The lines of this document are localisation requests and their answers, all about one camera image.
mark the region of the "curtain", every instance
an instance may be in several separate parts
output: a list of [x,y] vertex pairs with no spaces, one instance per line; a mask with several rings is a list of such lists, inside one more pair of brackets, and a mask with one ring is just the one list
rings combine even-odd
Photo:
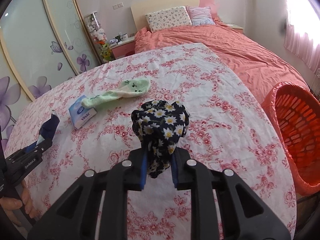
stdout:
[[320,68],[320,20],[309,0],[286,0],[284,46],[315,73]]

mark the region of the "floral pillow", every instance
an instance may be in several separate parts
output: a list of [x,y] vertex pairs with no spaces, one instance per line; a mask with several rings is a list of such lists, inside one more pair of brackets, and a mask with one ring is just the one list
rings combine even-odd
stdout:
[[146,18],[152,33],[172,27],[192,25],[185,6],[148,13]]
[[210,7],[191,7],[187,6],[188,14],[191,18],[193,26],[211,24],[214,25],[214,21],[211,16]]

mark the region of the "pink duvet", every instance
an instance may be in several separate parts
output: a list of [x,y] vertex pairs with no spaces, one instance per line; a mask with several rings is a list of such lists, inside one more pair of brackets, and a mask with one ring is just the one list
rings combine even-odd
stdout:
[[135,53],[196,42],[203,43],[216,53],[259,103],[279,82],[288,81],[308,89],[291,65],[225,24],[176,27],[156,33],[145,27],[135,36]]

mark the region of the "light green sock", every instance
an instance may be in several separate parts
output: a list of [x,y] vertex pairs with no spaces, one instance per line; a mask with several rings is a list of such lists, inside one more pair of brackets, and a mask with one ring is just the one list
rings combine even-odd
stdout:
[[150,80],[146,78],[136,78],[122,81],[117,89],[109,90],[94,98],[84,98],[81,105],[84,108],[92,108],[105,102],[119,98],[133,98],[145,95],[150,88]]

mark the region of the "floral fabric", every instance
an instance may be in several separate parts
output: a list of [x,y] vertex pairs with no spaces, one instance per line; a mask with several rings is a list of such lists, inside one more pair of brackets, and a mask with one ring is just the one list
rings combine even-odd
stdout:
[[[98,111],[81,129],[73,127],[68,108],[77,98],[115,89],[122,81],[137,77],[150,80],[146,95],[117,100]],[[193,159],[210,169],[233,169],[293,236],[296,198],[279,138],[248,88],[201,43],[111,61],[60,84],[22,111],[6,156],[37,140],[52,109],[60,116],[52,147],[26,178],[40,215],[84,171],[109,170],[127,159],[131,150],[141,147],[132,130],[131,113],[154,99],[180,101],[190,112],[187,134],[179,139],[177,147],[187,149]],[[129,191],[127,210],[129,240],[190,238],[190,191],[174,188],[170,169],[156,179],[147,176],[142,192]]]
[[148,13],[146,18],[152,33],[172,27],[192,25],[185,6]]
[[165,100],[144,103],[131,114],[132,129],[142,148],[148,145],[148,175],[155,179],[170,166],[171,154],[180,137],[185,137],[189,114],[180,101]]

